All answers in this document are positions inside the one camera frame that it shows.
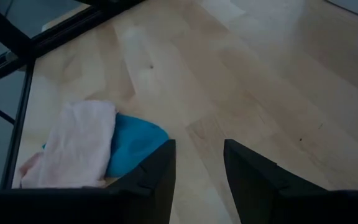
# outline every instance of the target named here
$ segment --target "black frame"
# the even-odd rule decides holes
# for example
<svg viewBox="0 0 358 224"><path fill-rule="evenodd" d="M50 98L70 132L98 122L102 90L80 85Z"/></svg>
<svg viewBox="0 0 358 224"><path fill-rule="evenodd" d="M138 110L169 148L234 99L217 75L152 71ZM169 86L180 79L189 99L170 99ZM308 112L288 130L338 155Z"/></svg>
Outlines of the black frame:
<svg viewBox="0 0 358 224"><path fill-rule="evenodd" d="M0 222L153 223L170 220L176 182L176 145L168 140L106 188L0 190Z"/></svg>
<svg viewBox="0 0 358 224"><path fill-rule="evenodd" d="M12 186L16 159L19 152L25 112L31 88L32 74L37 58L53 49L73 40L86 31L102 24L110 18L130 9L144 0L76 0L87 3L90 7L78 12L65 21L50 29L28 38L18 28L12 25L0 14L0 42L10 49L16 57L7 60L6 54L0 55L0 79L26 66L22 94L17 109L16 119L13 120L0 110L0 117L13 123L11 143L7 154L4 173L1 180L1 189L10 189Z"/></svg>
<svg viewBox="0 0 358 224"><path fill-rule="evenodd" d="M358 190L326 190L232 139L224 166L241 223L358 223Z"/></svg>

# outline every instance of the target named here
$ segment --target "wooden floor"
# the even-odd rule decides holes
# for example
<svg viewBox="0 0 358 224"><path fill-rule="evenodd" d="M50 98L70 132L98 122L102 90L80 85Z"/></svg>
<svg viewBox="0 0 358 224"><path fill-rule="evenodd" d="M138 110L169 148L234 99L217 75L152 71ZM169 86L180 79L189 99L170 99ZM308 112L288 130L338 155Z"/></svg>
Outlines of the wooden floor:
<svg viewBox="0 0 358 224"><path fill-rule="evenodd" d="M325 1L146 0L38 59L17 164L90 99L177 140L172 223L239 223L226 138L358 189L358 16Z"/></svg>

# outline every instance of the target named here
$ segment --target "blue cloth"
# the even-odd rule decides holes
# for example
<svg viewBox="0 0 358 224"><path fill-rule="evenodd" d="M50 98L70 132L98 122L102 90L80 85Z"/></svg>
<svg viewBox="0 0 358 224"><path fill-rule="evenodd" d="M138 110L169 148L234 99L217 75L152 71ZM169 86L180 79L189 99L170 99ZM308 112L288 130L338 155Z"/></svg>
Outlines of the blue cloth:
<svg viewBox="0 0 358 224"><path fill-rule="evenodd" d="M124 176L168 139L157 125L118 113L106 177Z"/></svg>

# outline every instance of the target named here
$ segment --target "fabric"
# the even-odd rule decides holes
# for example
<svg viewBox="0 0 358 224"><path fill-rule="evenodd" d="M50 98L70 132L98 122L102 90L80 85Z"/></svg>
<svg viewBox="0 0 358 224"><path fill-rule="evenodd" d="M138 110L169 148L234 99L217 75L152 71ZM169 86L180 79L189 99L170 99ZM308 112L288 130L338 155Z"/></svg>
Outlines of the fabric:
<svg viewBox="0 0 358 224"><path fill-rule="evenodd" d="M19 169L21 187L103 186L115 120L116 108L107 101L65 105L45 150Z"/></svg>
<svg viewBox="0 0 358 224"><path fill-rule="evenodd" d="M118 113L106 177L124 176L168 139L157 125Z"/></svg>

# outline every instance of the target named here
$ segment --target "pink cloth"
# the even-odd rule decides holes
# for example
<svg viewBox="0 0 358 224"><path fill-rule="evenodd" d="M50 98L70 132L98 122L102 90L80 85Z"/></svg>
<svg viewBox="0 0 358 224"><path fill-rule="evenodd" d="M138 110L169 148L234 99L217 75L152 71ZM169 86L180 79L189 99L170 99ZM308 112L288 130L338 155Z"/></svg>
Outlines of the pink cloth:
<svg viewBox="0 0 358 224"><path fill-rule="evenodd" d="M45 150L19 169L21 187L103 186L115 122L116 108L107 101L65 105Z"/></svg>

